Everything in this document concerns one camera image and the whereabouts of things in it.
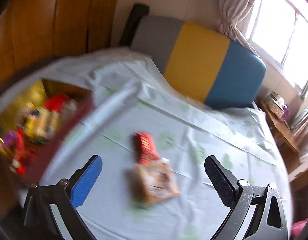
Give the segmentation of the purple candy packet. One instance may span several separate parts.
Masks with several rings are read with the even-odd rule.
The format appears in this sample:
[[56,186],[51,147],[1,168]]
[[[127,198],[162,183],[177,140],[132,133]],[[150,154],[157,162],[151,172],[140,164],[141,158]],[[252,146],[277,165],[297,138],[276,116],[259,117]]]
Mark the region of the purple candy packet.
[[2,148],[9,148],[16,143],[17,132],[8,131],[5,133],[2,142]]

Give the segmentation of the brown pastry snack packet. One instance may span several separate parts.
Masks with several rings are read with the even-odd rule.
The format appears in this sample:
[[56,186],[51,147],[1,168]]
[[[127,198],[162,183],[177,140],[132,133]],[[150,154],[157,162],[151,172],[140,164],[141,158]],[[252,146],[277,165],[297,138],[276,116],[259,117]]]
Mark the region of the brown pastry snack packet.
[[135,164],[134,171],[141,183],[146,204],[161,202],[180,194],[169,159],[162,158],[149,164]]

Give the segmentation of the red snack packet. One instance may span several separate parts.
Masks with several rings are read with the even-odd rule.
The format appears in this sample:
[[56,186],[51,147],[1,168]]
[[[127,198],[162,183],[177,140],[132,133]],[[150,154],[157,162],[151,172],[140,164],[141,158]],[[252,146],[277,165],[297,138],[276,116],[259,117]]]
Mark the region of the red snack packet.
[[135,134],[135,140],[139,164],[148,165],[160,159],[151,134],[147,132],[137,132]]

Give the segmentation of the red gold gift box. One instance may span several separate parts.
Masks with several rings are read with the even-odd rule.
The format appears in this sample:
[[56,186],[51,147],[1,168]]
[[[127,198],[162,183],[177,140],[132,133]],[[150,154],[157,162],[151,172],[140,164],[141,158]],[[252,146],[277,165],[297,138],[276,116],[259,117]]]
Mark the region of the red gold gift box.
[[[43,107],[54,94],[69,100],[60,113]],[[26,185],[40,181],[62,142],[93,109],[93,93],[87,88],[40,79],[20,91],[0,114],[0,155],[16,177]],[[16,131],[16,143],[2,148],[3,137]]]

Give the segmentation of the wooden side table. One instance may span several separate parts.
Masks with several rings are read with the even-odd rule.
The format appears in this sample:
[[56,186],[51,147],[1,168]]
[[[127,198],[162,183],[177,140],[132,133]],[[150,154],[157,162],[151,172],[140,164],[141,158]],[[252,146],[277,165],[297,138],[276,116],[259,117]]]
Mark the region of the wooden side table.
[[262,99],[258,106],[265,111],[266,119],[272,129],[272,135],[279,148],[287,168],[289,181],[295,187],[308,184],[308,115],[292,129],[285,121],[281,121]]

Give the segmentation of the red flat packet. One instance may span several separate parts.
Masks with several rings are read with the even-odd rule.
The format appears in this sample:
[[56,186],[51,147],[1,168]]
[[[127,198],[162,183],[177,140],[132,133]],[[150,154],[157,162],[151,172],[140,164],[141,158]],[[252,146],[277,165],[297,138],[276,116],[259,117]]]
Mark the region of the red flat packet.
[[43,107],[49,111],[60,113],[63,104],[65,104],[68,100],[69,97],[66,94],[54,94],[44,102]]

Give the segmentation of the white green-patterned tablecloth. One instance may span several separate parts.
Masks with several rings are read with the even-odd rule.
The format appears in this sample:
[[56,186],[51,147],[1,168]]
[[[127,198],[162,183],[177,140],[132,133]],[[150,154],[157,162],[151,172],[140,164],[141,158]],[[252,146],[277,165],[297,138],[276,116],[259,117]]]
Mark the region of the white green-patterned tablecloth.
[[[92,93],[91,113],[66,136],[41,181],[50,185],[101,156],[102,173],[78,209],[97,239],[210,239],[229,208],[204,170],[209,155],[252,185],[276,183],[285,212],[280,223],[290,230],[286,168],[264,112],[207,109],[169,88],[150,58],[114,49],[47,65],[3,93],[0,113],[39,78]],[[137,132],[150,133],[159,155],[170,161],[179,196],[154,205],[132,199]]]

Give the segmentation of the tissue box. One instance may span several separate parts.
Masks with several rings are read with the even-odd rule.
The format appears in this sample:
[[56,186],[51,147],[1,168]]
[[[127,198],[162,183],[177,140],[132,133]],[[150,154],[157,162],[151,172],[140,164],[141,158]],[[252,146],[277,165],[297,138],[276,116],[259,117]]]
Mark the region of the tissue box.
[[265,105],[280,121],[285,121],[290,113],[287,105],[285,104],[285,100],[275,91],[272,91],[268,95],[265,100]]

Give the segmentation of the grey yellow blue chair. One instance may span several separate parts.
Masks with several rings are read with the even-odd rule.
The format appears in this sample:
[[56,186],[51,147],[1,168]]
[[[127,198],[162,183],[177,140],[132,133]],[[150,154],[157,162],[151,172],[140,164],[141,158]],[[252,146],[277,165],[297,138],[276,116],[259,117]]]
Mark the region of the grey yellow blue chair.
[[243,45],[176,18],[145,16],[130,48],[149,55],[175,91],[214,109],[251,106],[266,73]]

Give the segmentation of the wooden wardrobe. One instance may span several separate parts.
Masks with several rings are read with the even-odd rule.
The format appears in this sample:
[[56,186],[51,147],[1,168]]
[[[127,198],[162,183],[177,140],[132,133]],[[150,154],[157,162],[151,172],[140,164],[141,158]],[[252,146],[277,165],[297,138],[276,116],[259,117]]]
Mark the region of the wooden wardrobe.
[[0,86],[35,62],[111,42],[117,0],[11,0],[0,16]]

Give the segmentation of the window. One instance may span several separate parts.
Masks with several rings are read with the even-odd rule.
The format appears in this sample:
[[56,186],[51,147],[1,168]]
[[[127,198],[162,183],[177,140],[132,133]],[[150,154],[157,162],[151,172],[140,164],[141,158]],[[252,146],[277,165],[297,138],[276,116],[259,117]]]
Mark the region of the window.
[[305,0],[255,0],[246,36],[300,97],[308,96],[308,4]]

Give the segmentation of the beige curtain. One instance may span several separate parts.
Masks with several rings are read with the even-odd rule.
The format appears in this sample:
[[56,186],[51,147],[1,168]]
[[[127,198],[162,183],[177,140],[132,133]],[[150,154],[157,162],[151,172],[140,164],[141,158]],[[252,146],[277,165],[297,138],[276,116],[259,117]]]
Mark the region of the beige curtain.
[[237,24],[245,19],[252,9],[254,2],[255,0],[220,0],[219,8],[221,22],[219,25],[219,32],[231,40],[238,42],[254,55],[257,55],[255,49],[237,28]]

